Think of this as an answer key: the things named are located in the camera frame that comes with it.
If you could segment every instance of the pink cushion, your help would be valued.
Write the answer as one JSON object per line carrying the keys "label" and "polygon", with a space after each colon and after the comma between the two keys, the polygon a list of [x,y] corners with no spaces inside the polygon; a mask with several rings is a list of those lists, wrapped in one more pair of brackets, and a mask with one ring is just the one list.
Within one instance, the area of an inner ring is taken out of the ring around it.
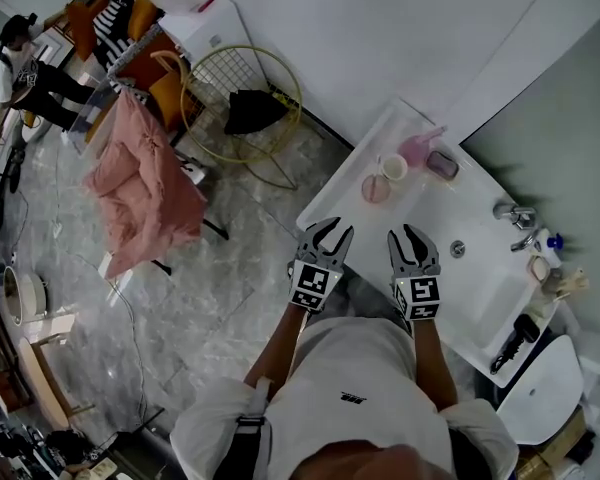
{"label": "pink cushion", "polygon": [[87,175],[83,184],[95,195],[103,196],[136,174],[139,166],[140,162],[126,145],[112,140],[100,156],[98,166]]}
{"label": "pink cushion", "polygon": [[200,236],[206,200],[158,121],[128,91],[118,99],[110,144],[84,184],[107,222],[108,278]]}

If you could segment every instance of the black pants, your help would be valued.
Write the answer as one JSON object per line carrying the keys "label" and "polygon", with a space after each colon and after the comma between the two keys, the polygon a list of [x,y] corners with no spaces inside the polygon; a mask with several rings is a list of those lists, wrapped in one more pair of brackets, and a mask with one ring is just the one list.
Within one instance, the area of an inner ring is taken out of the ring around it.
{"label": "black pants", "polygon": [[64,108],[49,94],[50,92],[84,104],[91,96],[93,89],[80,85],[61,69],[47,66],[44,62],[38,61],[36,85],[24,98],[16,102],[13,108],[29,110],[53,124],[57,124],[60,128],[69,130],[78,114]]}

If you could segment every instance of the black strap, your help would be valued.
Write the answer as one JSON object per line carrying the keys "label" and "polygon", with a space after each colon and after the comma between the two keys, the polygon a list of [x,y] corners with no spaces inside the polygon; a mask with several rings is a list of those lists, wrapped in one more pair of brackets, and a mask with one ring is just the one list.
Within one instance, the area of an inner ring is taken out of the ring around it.
{"label": "black strap", "polygon": [[492,480],[489,464],[469,438],[452,428],[449,437],[458,480]]}
{"label": "black strap", "polygon": [[11,71],[11,76],[13,76],[13,64],[11,63],[11,59],[7,57],[6,54],[2,52],[2,50],[0,50],[0,61],[4,62],[7,65],[9,71]]}
{"label": "black strap", "polygon": [[260,451],[264,417],[238,418],[238,427],[257,427],[257,431],[249,434],[236,432],[231,447],[213,475],[213,480],[251,480],[256,469],[256,460]]}

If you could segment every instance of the wire basket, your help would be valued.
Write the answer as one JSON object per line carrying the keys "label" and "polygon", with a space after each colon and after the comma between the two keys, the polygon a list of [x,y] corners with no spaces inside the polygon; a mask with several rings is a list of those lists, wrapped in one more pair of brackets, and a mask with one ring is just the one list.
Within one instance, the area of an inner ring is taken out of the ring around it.
{"label": "wire basket", "polygon": [[[275,85],[267,80],[263,67],[271,73]],[[229,97],[245,89],[271,94],[288,112],[259,132],[228,135],[224,127],[229,119]],[[188,93],[204,105],[201,114],[187,108]],[[212,157],[245,165],[265,159],[276,163],[273,155],[287,146],[300,121],[302,93],[295,76],[280,58],[262,48],[233,45],[211,52],[193,66],[182,87],[180,109],[189,135]]]}

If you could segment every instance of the sink countertop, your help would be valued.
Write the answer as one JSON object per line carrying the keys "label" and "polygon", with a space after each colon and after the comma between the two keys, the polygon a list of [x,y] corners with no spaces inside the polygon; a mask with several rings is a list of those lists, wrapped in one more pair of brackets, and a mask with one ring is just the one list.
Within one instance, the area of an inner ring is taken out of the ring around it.
{"label": "sink countertop", "polygon": [[[467,332],[464,332],[454,321],[460,315],[449,314],[455,307],[457,295],[445,299],[445,286],[442,286],[442,305],[436,317],[440,337],[487,378],[503,387],[518,371],[533,344],[523,344],[498,374],[491,375],[489,366],[513,331],[515,319],[538,288],[537,282],[526,272],[529,251],[511,253],[509,250],[511,243],[519,240],[523,233],[492,215],[495,203],[510,199],[509,196],[460,146],[445,143],[443,136],[431,144],[458,163],[460,170],[452,182],[445,183],[425,170],[410,169],[404,180],[392,183],[387,201],[370,205],[361,197],[362,180],[375,172],[378,155],[394,153],[407,137],[433,127],[404,102],[393,101],[296,223],[306,229],[326,217],[341,217],[336,230],[322,242],[327,248],[334,247],[341,233],[353,225],[355,236],[346,263],[387,297],[391,297],[392,274],[386,246],[388,229],[409,222],[429,234],[440,253],[441,282],[446,283],[446,292],[463,294],[464,300],[459,305],[464,305],[465,312],[472,305],[483,306],[476,308],[476,314],[468,314],[469,320],[464,323]],[[446,243],[456,235],[467,244],[467,257],[459,260],[451,259]],[[471,278],[471,271],[476,269],[484,270],[484,286],[480,285],[480,276]],[[541,332],[555,311],[556,304],[551,306],[544,311],[539,325]]]}

